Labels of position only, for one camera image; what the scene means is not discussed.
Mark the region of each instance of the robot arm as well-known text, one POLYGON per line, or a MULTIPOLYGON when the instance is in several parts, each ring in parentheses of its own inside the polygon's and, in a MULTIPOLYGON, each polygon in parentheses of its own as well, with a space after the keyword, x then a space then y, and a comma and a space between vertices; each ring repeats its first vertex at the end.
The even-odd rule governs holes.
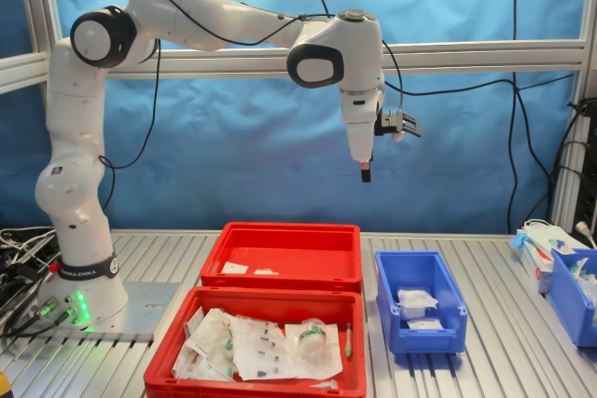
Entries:
POLYGON ((127 303, 97 197, 104 175, 98 157, 104 153, 109 69, 145 61, 156 51, 158 39, 217 50, 230 41, 263 36, 290 48, 287 69, 297 84, 339 84, 351 156, 368 180, 374 134, 402 126, 396 120, 392 128, 384 125, 382 37, 370 14, 352 10, 332 20, 298 20, 230 0, 129 0, 124 8, 84 14, 70 39, 56 43, 49 62, 52 157, 39 176, 35 198, 56 228, 62 258, 58 275, 40 290, 40 303, 55 298, 61 304, 56 313, 71 309, 74 327, 114 316, 127 303))
POLYGON ((213 51, 268 35, 267 42, 291 48, 287 69, 297 84, 311 89, 339 84, 351 156, 363 167, 371 159, 373 125, 383 106, 379 23, 358 10, 331 21, 304 19, 230 0, 129 0, 122 10, 108 7, 81 16, 71 45, 86 64, 108 69, 146 59, 156 39, 213 51))

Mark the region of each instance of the grooved metal surface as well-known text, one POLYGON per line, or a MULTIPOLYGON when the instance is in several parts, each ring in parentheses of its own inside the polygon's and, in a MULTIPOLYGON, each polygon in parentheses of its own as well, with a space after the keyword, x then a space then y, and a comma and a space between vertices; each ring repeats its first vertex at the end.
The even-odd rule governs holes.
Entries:
MULTIPOLYGON (((17 397, 145 395, 143 374, 217 231, 113 232, 127 280, 179 281, 157 340, 125 343, 36 337, 0 356, 17 397)), ((597 349, 578 350, 550 303, 534 292, 503 236, 363 234, 368 397, 597 397, 597 349), (438 250, 469 311, 460 355, 392 355, 385 347, 377 295, 377 250, 438 250)))

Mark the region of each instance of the white box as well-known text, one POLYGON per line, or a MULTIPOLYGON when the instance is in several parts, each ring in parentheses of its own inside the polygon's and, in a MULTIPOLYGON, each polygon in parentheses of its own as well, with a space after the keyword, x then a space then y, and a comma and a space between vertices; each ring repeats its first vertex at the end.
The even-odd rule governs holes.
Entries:
POLYGON ((551 271, 553 270, 551 254, 546 254, 545 251, 542 251, 532 241, 528 240, 524 241, 520 248, 514 247, 513 249, 521 259, 524 270, 533 279, 537 292, 546 294, 549 291, 551 271))

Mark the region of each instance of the metal base plate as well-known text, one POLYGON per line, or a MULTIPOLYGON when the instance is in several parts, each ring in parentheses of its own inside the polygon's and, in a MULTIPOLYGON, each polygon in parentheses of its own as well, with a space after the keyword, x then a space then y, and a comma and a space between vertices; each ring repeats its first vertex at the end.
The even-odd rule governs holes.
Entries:
POLYGON ((48 336, 97 337, 123 341, 153 340, 179 283, 125 281, 123 284, 129 301, 121 312, 86 328, 61 329, 54 333, 48 331, 48 336))

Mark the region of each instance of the paper label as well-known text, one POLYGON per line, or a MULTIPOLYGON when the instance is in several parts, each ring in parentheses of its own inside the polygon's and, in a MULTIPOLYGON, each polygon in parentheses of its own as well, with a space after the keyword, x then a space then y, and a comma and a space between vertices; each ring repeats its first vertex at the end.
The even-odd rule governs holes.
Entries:
POLYGON ((443 330, 439 319, 414 319, 407 322, 411 330, 443 330))
POLYGON ((222 274, 245 274, 247 269, 249 269, 248 266, 237 265, 236 263, 227 261, 222 268, 222 274))

